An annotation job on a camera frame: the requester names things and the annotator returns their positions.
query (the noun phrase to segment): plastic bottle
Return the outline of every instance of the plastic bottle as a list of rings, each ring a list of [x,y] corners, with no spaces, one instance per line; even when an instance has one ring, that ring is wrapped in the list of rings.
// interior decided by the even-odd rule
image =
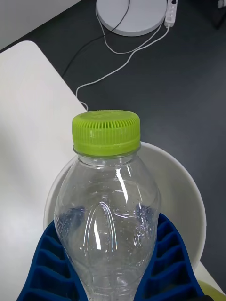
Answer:
[[[151,259],[160,194],[137,155],[140,120],[128,111],[73,119],[78,153],[59,192],[55,227],[92,301],[130,301]]]

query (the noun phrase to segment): green bottle cap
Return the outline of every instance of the green bottle cap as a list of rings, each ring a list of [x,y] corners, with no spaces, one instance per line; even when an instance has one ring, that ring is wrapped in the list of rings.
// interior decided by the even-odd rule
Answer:
[[[74,150],[86,156],[123,155],[140,146],[140,118],[129,111],[90,111],[72,121]]]

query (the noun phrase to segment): white plate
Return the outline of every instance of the white plate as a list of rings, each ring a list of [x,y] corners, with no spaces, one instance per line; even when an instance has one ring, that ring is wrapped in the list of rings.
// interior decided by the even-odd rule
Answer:
[[[206,239],[206,214],[200,192],[187,170],[164,150],[142,142],[139,156],[159,186],[162,196],[161,212],[174,223],[182,236],[195,269]],[[53,220],[59,189],[74,161],[75,158],[67,163],[50,189],[45,207],[44,228]]]

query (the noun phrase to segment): white desk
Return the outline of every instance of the white desk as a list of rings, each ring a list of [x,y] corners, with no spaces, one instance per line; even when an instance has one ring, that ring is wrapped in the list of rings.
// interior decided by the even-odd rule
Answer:
[[[0,292],[15,301],[37,243],[52,182],[73,157],[83,106],[43,53],[22,42],[0,54]],[[200,265],[197,278],[219,289]]]

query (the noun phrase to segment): floor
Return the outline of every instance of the floor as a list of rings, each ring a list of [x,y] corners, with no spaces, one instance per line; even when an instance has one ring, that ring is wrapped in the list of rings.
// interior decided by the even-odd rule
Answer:
[[[34,41],[62,74],[73,54],[99,35],[95,1],[82,0],[23,40]],[[146,39],[107,36],[118,51]],[[77,56],[65,81],[75,93],[127,57],[111,53],[102,39],[95,41]],[[81,89],[78,98],[90,110],[136,112],[142,140],[163,148],[189,171],[206,208],[202,262],[226,292],[226,26],[216,31],[193,0],[180,0],[176,24],[163,40],[135,54],[120,72]]]

